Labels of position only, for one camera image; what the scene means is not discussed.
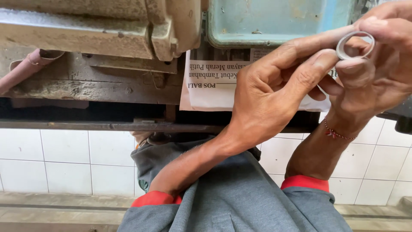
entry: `red sleeve trim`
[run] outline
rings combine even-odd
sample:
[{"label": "red sleeve trim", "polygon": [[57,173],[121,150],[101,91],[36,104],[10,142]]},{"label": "red sleeve trim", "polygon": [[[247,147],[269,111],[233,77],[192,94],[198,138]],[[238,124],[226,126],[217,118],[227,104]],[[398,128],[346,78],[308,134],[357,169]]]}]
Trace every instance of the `red sleeve trim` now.
[{"label": "red sleeve trim", "polygon": [[180,196],[173,198],[172,195],[164,192],[151,191],[134,200],[131,207],[141,207],[147,205],[157,206],[180,203],[182,203],[182,198]]},{"label": "red sleeve trim", "polygon": [[282,183],[281,189],[283,190],[293,186],[319,189],[329,192],[329,182],[327,180],[320,180],[304,175],[295,175],[286,178]]}]

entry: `gray shirt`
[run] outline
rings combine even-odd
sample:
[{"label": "gray shirt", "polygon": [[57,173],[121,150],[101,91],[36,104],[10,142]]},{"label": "gray shirt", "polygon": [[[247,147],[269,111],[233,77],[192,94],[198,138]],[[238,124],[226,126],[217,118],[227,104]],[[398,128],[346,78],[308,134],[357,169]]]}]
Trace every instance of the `gray shirt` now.
[{"label": "gray shirt", "polygon": [[[183,152],[207,140],[152,146],[132,152],[138,178],[150,183]],[[281,190],[250,152],[232,156],[201,176],[182,203],[132,207],[118,232],[352,231],[331,193],[305,187]]]}]

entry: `floor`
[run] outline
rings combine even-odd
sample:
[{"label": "floor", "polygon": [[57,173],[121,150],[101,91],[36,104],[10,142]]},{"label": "floor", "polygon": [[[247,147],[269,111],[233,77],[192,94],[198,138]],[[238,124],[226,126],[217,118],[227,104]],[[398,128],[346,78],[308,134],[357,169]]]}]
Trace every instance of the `floor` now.
[{"label": "floor", "polygon": [[[412,135],[395,123],[373,118],[344,151],[329,181],[337,204],[396,205],[412,196]],[[307,136],[279,134],[258,146],[277,184]],[[0,191],[141,196],[135,146],[122,131],[0,129]]]}]

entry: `hairy forearm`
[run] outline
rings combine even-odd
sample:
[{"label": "hairy forearm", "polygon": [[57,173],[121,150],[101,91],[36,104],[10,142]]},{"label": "hairy forearm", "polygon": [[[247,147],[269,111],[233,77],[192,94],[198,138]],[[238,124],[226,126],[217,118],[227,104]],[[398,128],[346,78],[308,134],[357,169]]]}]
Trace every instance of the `hairy forearm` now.
[{"label": "hairy forearm", "polygon": [[149,192],[160,191],[176,196],[218,163],[235,155],[233,145],[221,134],[181,154],[160,170],[150,184]]},{"label": "hairy forearm", "polygon": [[[347,138],[356,137],[368,123],[365,120],[342,120],[329,111],[326,116],[328,126],[338,134]],[[314,132],[306,138],[293,152],[286,168],[285,178],[294,175],[305,175],[321,180],[328,180],[342,154],[352,140],[333,138],[325,135],[325,124],[322,121]]]}]

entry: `metal ring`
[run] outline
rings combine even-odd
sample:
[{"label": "metal ring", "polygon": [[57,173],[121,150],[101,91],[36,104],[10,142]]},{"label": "metal ring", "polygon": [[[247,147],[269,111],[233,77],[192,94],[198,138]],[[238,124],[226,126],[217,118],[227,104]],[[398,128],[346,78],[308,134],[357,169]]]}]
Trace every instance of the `metal ring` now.
[{"label": "metal ring", "polygon": [[[346,54],[345,52],[345,44],[346,42],[348,42],[353,36],[367,36],[371,39],[370,44],[372,45],[371,48],[369,49],[369,51],[363,55],[363,56],[356,56],[356,57],[351,57],[348,54]],[[375,38],[373,38],[373,36],[371,34],[369,34],[368,32],[364,32],[364,31],[354,31],[351,32],[347,35],[345,35],[337,44],[336,47],[336,54],[340,59],[359,59],[359,58],[365,58],[367,57],[373,50],[373,48],[375,47]]]}]

